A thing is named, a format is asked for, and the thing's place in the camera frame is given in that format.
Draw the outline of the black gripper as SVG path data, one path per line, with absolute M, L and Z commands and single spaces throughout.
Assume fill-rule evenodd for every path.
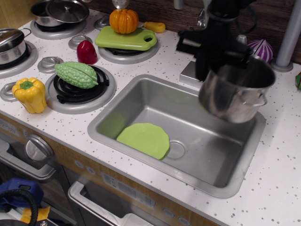
M 176 49 L 196 58 L 196 77 L 204 82 L 210 66 L 225 64 L 246 67 L 251 49 L 237 41 L 231 34 L 232 20 L 209 18 L 203 30 L 179 31 Z

